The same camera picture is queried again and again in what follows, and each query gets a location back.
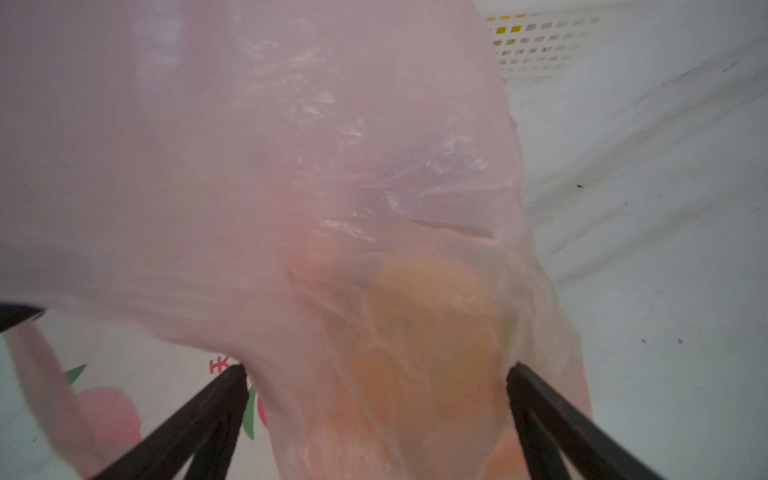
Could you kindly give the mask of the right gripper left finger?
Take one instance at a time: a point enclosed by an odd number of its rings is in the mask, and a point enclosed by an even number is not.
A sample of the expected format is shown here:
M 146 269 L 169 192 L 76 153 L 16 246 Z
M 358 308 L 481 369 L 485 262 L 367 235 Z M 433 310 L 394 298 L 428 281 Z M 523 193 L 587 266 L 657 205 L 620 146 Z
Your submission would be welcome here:
M 172 479 L 186 467 L 186 479 L 224 479 L 248 400 L 244 366 L 229 367 L 95 478 Z

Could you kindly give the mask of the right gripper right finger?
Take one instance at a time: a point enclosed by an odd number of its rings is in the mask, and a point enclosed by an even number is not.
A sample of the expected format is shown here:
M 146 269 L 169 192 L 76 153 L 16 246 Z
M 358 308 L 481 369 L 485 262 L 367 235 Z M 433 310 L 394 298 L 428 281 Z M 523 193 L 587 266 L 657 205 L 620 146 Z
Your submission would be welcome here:
M 585 479 L 661 480 L 523 363 L 507 375 L 507 395 L 533 479 L 569 479 L 568 460 Z

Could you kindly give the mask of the orange fruit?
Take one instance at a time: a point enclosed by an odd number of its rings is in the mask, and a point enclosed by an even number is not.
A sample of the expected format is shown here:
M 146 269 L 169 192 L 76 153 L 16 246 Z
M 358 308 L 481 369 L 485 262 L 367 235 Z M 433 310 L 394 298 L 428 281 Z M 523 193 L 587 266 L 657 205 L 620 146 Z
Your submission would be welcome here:
M 413 479 L 470 479 L 508 415 L 501 368 L 512 326 L 468 263 L 382 255 L 364 281 L 345 362 L 364 411 Z

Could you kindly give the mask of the pink plastic bag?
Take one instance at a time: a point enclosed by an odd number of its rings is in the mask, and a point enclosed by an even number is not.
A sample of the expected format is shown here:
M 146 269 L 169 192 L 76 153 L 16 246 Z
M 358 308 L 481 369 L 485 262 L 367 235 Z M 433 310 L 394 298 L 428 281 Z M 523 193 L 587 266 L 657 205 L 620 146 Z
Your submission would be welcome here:
M 388 252 L 468 263 L 513 328 L 470 479 L 525 470 L 514 364 L 591 412 L 521 177 L 470 1 L 1 5 L 2 302 L 239 360 L 285 479 L 413 479 L 344 354 Z

